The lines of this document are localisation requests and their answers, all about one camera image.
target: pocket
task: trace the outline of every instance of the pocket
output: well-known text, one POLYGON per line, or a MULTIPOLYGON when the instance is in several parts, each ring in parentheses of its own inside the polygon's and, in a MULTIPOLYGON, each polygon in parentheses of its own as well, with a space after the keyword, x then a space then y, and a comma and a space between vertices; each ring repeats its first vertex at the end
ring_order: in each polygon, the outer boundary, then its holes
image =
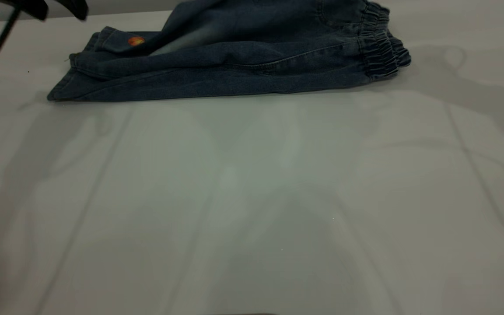
POLYGON ((333 28, 361 23, 367 7, 367 0, 316 0, 318 18, 333 28))

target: elastic waistband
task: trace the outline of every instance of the elastic waistband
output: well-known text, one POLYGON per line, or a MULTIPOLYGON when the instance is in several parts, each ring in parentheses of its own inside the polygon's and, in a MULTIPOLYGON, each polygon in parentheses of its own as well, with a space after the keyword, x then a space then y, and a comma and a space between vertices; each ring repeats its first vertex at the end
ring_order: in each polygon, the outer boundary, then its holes
POLYGON ((393 77, 411 62, 408 50, 388 30, 389 15, 387 8, 367 2, 359 27, 357 40, 371 81, 393 77))

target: jeans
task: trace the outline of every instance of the jeans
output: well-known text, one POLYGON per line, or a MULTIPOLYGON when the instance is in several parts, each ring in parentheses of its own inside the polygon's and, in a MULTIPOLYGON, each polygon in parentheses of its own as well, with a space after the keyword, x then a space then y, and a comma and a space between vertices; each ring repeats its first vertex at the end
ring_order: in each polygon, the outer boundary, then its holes
POLYGON ((366 0, 194 0, 160 32, 106 27, 48 100, 119 102, 294 93, 385 80, 410 64, 366 0))

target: seam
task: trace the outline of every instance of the seam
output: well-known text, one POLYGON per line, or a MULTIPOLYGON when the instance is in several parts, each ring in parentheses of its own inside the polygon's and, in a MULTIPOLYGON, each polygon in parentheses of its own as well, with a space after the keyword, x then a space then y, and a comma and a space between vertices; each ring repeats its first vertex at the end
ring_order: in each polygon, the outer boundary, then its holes
POLYGON ((97 49, 100 49, 104 46, 104 44, 106 44, 106 42, 108 42, 108 40, 110 39, 110 37, 112 36, 112 34, 114 34, 117 30, 114 29, 112 32, 110 32, 110 34, 108 34, 108 36, 106 36, 106 38, 102 41, 102 43, 100 45, 98 45, 96 48, 97 49))
POLYGON ((102 77, 102 78, 105 78, 105 79, 116 79, 116 78, 121 78, 122 76, 118 76, 117 74, 114 75, 114 76, 108 76, 106 74, 101 74, 101 73, 96 73, 92 70, 87 70, 87 69, 84 69, 84 68, 79 68, 78 66, 71 66, 72 69, 75 69, 76 71, 82 73, 82 74, 94 74, 95 76, 97 77, 102 77))
POLYGON ((303 53, 298 54, 298 55, 289 56, 289 57, 284 58, 284 59, 280 59, 280 60, 276 60, 276 61, 272 61, 272 62, 267 62, 267 63, 258 63, 258 64, 226 63, 226 65, 228 65, 228 66, 244 67, 244 68, 248 68, 248 69, 250 69, 250 68, 264 68, 264 69, 265 68, 273 68, 274 66, 278 65, 281 62, 292 60, 294 58, 298 58, 300 56, 308 55, 310 53, 319 52, 320 50, 330 49, 330 48, 334 48, 334 47, 338 47, 338 46, 343 46, 343 45, 345 45, 345 43, 344 42, 340 42, 340 44, 335 44, 335 45, 332 45, 332 46, 327 46, 327 47, 322 47, 322 48, 310 50, 308 52, 303 52, 303 53))
POLYGON ((363 64, 364 64, 364 75, 366 75, 369 79, 369 82, 372 82, 372 77, 370 77, 368 75, 368 62, 367 62, 367 58, 365 56, 365 54, 363 53, 363 49, 361 47, 361 30, 362 30, 362 24, 364 22, 364 16, 366 15, 368 11, 368 4, 364 7, 364 11, 363 11, 363 14, 360 16, 360 22, 358 24, 358 31, 357 31, 357 45, 359 46, 359 55, 360 57, 362 58, 363 60, 363 64))
POLYGON ((86 92, 85 94, 81 94, 79 96, 75 96, 73 99, 78 99, 78 98, 82 98, 82 97, 85 97, 85 96, 88 96, 88 95, 91 95, 93 93, 96 93, 96 92, 100 92, 102 90, 106 90, 107 88, 113 88, 114 86, 118 86, 118 85, 121 85, 121 84, 127 84, 127 83, 131 83, 131 82, 135 82, 135 81, 138 81, 138 80, 143 80, 143 79, 146 79, 146 78, 150 78, 150 77, 158 77, 158 76, 162 76, 163 74, 170 74, 172 72, 176 72, 176 71, 180 71, 180 70, 184 70, 184 69, 187 69, 187 68, 178 68, 178 69, 172 69, 170 71, 167 71, 167 72, 164 72, 164 73, 161 73, 161 74, 152 74, 152 75, 148 75, 148 76, 143 76, 143 77, 138 77, 138 78, 134 78, 132 80, 126 80, 124 82, 118 82, 117 84, 112 84, 110 86, 104 86, 102 88, 99 88, 98 90, 94 90, 94 91, 90 91, 90 92, 86 92))

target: white table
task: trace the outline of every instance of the white table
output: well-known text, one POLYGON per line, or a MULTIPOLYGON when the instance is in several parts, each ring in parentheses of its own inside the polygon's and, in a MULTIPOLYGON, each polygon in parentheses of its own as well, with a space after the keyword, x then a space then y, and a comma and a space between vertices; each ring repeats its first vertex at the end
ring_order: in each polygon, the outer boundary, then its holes
POLYGON ((169 12, 18 22, 0 315, 504 315, 504 1, 381 2, 412 66, 296 95, 49 103, 169 12))

